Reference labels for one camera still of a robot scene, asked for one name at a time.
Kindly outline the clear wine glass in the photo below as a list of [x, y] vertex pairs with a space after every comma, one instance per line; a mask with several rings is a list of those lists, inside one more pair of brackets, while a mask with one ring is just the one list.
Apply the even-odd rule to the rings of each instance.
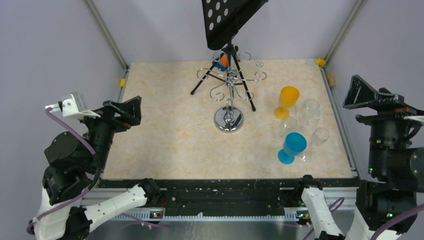
[[312, 98], [305, 100], [298, 113], [298, 120], [304, 126], [317, 124], [321, 118], [321, 105]]
[[325, 127], [318, 127], [310, 136], [306, 149], [298, 156], [301, 161], [307, 162], [312, 159], [314, 151], [327, 142], [330, 132]]
[[292, 116], [284, 117], [278, 127], [278, 134], [285, 138], [288, 134], [294, 132], [298, 127], [298, 121]]

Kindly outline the clear wine glass back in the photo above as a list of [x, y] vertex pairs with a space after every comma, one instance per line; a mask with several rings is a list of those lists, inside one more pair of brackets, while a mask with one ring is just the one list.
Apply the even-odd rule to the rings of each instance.
[[306, 149], [298, 156], [301, 161], [307, 162], [312, 159], [314, 151], [327, 142], [330, 132], [325, 127], [318, 127], [310, 136]]

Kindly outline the yellow plastic wine glass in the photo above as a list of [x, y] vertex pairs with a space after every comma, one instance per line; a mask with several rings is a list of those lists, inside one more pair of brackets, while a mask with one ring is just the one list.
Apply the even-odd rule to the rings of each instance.
[[274, 110], [274, 115], [278, 119], [283, 119], [290, 115], [289, 109], [293, 107], [300, 97], [299, 90], [294, 86], [285, 86], [281, 89], [278, 103], [279, 107]]

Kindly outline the blue plastic wine glass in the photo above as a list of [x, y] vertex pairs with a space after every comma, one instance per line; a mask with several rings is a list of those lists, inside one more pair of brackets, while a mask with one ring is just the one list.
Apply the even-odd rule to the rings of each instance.
[[277, 154], [278, 160], [285, 165], [290, 165], [306, 148], [306, 138], [301, 133], [291, 132], [286, 136], [283, 148]]

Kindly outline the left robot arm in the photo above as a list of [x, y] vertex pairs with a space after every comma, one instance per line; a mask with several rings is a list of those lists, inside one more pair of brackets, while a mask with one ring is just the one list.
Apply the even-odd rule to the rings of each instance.
[[151, 178], [103, 202], [81, 206], [100, 181], [116, 133], [138, 126], [142, 98], [107, 100], [90, 110], [78, 92], [47, 105], [45, 114], [64, 127], [44, 150], [48, 161], [42, 178], [41, 204], [26, 232], [38, 240], [83, 240], [103, 223], [128, 210], [154, 207], [161, 190]]

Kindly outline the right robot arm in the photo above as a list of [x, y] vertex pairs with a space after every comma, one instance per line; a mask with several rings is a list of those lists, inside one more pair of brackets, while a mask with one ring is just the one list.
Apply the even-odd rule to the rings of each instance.
[[293, 200], [306, 206], [318, 240], [396, 240], [406, 233], [424, 206], [424, 150], [412, 138], [424, 126], [424, 112], [405, 103], [402, 95], [373, 88], [353, 75], [343, 102], [348, 110], [370, 108], [375, 115], [356, 115], [370, 126], [368, 172], [356, 191], [353, 222], [342, 233], [325, 200], [322, 184], [310, 175], [299, 181]]

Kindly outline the chrome wine glass rack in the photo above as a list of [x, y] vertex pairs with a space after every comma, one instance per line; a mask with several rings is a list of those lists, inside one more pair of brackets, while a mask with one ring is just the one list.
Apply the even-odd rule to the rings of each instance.
[[261, 82], [267, 78], [267, 73], [264, 71], [256, 71], [253, 79], [248, 79], [242, 76], [242, 70], [251, 61], [252, 56], [249, 52], [241, 52], [235, 55], [235, 62], [238, 60], [244, 62], [242, 67], [237, 67], [236, 63], [230, 64], [230, 55], [224, 51], [220, 56], [213, 57], [213, 65], [215, 66], [221, 58], [227, 58], [227, 69], [225, 73], [219, 73], [210, 68], [200, 68], [196, 76], [199, 82], [212, 77], [222, 83], [213, 87], [209, 91], [209, 97], [215, 102], [225, 101], [225, 106], [219, 108], [214, 114], [214, 125], [223, 133], [235, 133], [240, 130], [244, 124], [244, 115], [242, 111], [234, 106], [235, 98], [238, 97], [243, 101], [250, 102], [254, 99], [255, 94], [250, 90], [245, 90], [244, 95], [241, 95], [237, 90], [236, 84], [245, 84], [246, 82]]

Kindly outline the blue orange toy car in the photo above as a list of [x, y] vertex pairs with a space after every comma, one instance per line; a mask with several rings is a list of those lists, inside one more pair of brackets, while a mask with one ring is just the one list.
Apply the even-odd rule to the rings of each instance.
[[212, 61], [212, 64], [215, 64], [221, 72], [225, 72], [228, 68], [228, 58], [226, 55], [219, 56]]

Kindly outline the black music stand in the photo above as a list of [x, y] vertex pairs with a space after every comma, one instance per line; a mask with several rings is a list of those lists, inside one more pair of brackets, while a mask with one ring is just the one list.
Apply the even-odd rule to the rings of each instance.
[[239, 47], [232, 43], [233, 38], [250, 18], [267, 3], [267, 0], [203, 0], [202, 11], [207, 48], [213, 51], [222, 51], [213, 58], [211, 67], [206, 69], [206, 76], [202, 76], [191, 90], [194, 95], [199, 86], [207, 79], [211, 71], [218, 64], [220, 57], [226, 56], [227, 65], [235, 64], [240, 77], [243, 77], [241, 61], [238, 54]]

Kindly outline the black front rail base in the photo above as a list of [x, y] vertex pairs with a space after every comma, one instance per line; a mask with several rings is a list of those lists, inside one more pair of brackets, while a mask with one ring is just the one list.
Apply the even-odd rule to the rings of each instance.
[[[139, 179], [104, 179], [83, 197], [81, 205], [101, 202], [127, 192]], [[318, 178], [328, 205], [340, 197], [338, 210], [353, 210], [359, 179]], [[307, 208], [300, 202], [300, 179], [156, 180], [159, 200], [127, 211], [148, 222], [272, 221], [307, 223]]]

